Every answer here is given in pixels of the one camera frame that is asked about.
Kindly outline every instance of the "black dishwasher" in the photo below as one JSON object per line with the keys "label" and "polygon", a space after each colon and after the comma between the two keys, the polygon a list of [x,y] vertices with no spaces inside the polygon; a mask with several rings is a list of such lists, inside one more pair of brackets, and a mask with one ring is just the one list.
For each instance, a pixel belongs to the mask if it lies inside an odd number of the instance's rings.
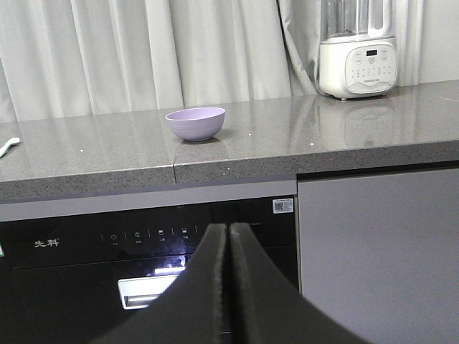
{"label": "black dishwasher", "polygon": [[249,223],[298,289],[293,199],[1,222],[0,343],[83,344],[120,325],[186,269],[211,223]]}

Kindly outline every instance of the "curtain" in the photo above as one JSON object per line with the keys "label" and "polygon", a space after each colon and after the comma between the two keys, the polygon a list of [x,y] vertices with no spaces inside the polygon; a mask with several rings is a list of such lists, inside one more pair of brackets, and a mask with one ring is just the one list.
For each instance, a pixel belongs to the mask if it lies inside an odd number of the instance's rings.
{"label": "curtain", "polygon": [[[423,0],[396,2],[413,85]],[[319,0],[0,0],[0,122],[315,93],[319,13]]]}

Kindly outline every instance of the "blender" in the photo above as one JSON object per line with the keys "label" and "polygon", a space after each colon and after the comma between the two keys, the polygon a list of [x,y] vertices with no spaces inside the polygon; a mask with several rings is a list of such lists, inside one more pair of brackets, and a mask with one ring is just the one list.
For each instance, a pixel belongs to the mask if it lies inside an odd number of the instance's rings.
{"label": "blender", "polygon": [[383,95],[397,78],[392,0],[322,0],[319,87],[346,98]]}

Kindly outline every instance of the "purple bowl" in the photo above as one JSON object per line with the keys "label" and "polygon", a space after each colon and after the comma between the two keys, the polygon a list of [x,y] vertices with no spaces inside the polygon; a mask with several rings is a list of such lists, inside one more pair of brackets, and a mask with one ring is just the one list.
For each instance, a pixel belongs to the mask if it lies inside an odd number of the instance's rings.
{"label": "purple bowl", "polygon": [[166,116],[172,132],[188,141],[203,141],[222,129],[224,109],[220,107],[196,107],[169,113]]}

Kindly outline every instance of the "gray cabinet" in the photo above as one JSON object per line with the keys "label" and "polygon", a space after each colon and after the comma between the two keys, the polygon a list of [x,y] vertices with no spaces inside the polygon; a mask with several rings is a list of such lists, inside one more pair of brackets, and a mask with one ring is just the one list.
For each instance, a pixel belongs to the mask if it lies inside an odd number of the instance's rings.
{"label": "gray cabinet", "polygon": [[380,344],[459,343],[459,169],[298,184],[302,293]]}

